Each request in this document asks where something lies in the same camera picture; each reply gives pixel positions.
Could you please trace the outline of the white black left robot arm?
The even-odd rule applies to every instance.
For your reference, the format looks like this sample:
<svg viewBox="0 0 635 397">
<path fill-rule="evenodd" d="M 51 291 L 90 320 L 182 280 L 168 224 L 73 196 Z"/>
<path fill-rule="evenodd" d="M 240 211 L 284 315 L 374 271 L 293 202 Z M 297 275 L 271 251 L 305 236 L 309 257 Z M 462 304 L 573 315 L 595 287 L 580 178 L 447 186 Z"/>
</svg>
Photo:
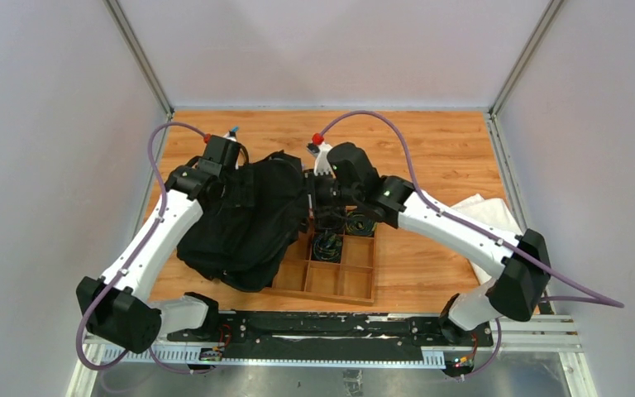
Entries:
<svg viewBox="0 0 635 397">
<path fill-rule="evenodd" d="M 79 282 L 84 330 L 132 353 L 172 332 L 189 330 L 201 342 L 219 334 L 215 300 L 196 293 L 153 303 L 148 298 L 182 237 L 222 198 L 223 177 L 236 168 L 241 148 L 231 133 L 208 136 L 204 153 L 169 175 L 155 211 L 125 251 L 97 279 Z"/>
</svg>

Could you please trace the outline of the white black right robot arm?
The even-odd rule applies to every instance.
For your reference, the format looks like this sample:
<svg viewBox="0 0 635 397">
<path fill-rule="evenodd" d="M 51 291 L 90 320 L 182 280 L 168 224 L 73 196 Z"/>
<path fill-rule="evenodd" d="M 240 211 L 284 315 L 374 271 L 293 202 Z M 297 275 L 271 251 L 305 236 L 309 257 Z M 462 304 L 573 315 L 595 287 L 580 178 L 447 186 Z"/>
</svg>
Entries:
<svg viewBox="0 0 635 397">
<path fill-rule="evenodd" d="M 308 197 L 313 210 L 353 207 L 374 222 L 415 232 L 464 256 L 489 275 L 465 294 L 454 294 L 438 316 L 441 338 L 460 345 L 496 318 L 527 322 L 551 278 L 543 236 L 506 232 L 418 194 L 413 182 L 379 175 L 364 150 L 351 142 L 307 145 L 315 159 Z"/>
</svg>

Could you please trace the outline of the black fabric backpack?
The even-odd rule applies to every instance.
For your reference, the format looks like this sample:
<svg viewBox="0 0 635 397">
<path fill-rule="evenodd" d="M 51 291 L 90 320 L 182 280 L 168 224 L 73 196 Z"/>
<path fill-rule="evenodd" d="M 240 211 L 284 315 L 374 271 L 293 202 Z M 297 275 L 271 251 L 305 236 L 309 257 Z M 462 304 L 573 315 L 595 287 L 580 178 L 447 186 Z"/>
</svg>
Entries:
<svg viewBox="0 0 635 397">
<path fill-rule="evenodd" d="M 302 161 L 283 151 L 231 174 L 229 197 L 204 209 L 176 256 L 208 280 L 255 293 L 270 285 L 291 244 L 306 232 Z"/>
</svg>

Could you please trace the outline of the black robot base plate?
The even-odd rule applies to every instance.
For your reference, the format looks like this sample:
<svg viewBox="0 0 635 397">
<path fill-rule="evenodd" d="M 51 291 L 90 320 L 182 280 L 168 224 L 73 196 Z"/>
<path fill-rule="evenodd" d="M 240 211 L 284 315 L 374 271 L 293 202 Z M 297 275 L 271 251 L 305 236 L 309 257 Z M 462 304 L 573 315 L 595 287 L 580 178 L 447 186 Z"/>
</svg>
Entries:
<svg viewBox="0 0 635 397">
<path fill-rule="evenodd" d="M 227 359 L 421 361 L 424 347 L 452 347 L 435 314 L 222 311 L 215 329 L 171 342 L 214 343 Z"/>
</svg>

